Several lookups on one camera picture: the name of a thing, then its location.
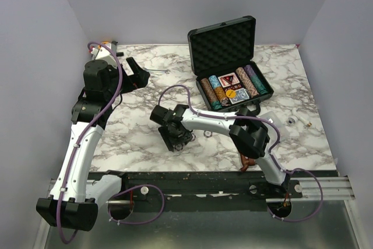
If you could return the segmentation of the blue ten poker chip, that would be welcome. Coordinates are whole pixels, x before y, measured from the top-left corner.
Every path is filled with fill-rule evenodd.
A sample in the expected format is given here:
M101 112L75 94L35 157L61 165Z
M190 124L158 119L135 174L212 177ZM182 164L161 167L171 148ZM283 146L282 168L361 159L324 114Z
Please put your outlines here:
M204 132L203 135L204 135L204 137L206 137L206 138L210 138L210 137L212 137L212 133L211 133L211 132Z
M174 146L174 149L177 150L177 151L180 151L183 149L183 145L182 144L177 144Z

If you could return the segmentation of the yellow big blind button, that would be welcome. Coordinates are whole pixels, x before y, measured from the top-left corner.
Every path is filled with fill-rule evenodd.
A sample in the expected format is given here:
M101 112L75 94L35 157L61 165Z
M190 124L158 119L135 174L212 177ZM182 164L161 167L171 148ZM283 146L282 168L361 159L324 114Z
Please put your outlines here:
M231 90L231 89L228 89L226 91L226 96L229 98L229 99L233 99L236 97L236 92L235 90Z

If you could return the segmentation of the black triangular all-in button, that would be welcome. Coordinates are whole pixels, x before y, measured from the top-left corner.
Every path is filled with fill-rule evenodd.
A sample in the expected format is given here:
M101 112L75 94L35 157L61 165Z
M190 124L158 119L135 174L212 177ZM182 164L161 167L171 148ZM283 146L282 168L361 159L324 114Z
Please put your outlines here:
M221 76L221 79L227 84L227 85L234 85L238 83L237 76L233 74Z

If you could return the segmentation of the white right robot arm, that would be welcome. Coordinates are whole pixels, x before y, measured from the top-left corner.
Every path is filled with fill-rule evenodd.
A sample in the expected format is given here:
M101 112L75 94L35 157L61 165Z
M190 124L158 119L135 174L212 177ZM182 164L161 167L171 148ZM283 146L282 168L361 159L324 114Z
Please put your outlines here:
M272 196L280 198L288 193L290 176L272 153L280 143L280 132L270 121L254 116L248 109L236 113L214 113L196 111L183 104L176 105L173 110L156 105L150 120L159 125L159 133L171 152L181 150L194 140L194 130L230 137L238 152L256 160Z

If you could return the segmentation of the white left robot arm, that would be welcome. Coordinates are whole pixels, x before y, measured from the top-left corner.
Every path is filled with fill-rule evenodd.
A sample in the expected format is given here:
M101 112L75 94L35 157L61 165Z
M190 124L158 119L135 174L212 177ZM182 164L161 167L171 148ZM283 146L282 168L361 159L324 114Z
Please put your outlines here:
M72 108L71 135L59 176L47 198L39 198L36 211L50 226L88 232L96 222L98 210L112 196L124 199L129 185L112 171L97 183L87 185L94 151L113 112L111 101L117 96L146 87L150 74L132 57L126 62L127 75L103 59L85 64L85 86Z

